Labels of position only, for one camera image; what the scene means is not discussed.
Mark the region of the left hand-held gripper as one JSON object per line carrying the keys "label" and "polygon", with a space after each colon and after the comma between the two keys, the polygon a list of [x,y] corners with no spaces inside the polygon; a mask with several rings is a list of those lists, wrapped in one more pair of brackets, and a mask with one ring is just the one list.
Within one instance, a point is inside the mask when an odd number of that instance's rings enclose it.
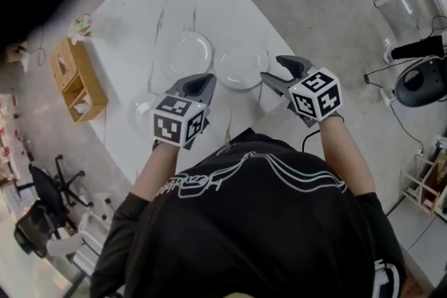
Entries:
{"label": "left hand-held gripper", "polygon": [[208,124],[210,103],[217,78],[199,73],[176,81],[150,107],[152,137],[176,147],[190,149]]}

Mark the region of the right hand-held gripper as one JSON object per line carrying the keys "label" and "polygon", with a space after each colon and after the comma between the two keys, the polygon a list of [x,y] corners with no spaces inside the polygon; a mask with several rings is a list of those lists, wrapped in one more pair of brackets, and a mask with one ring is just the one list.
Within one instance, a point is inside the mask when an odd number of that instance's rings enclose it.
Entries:
{"label": "right hand-held gripper", "polygon": [[278,96],[291,102],[295,113],[308,128],[336,113],[342,106],[339,79],[327,68],[309,70],[310,60],[293,55],[276,56],[277,62],[293,76],[284,80],[268,72],[261,72],[261,80]]}

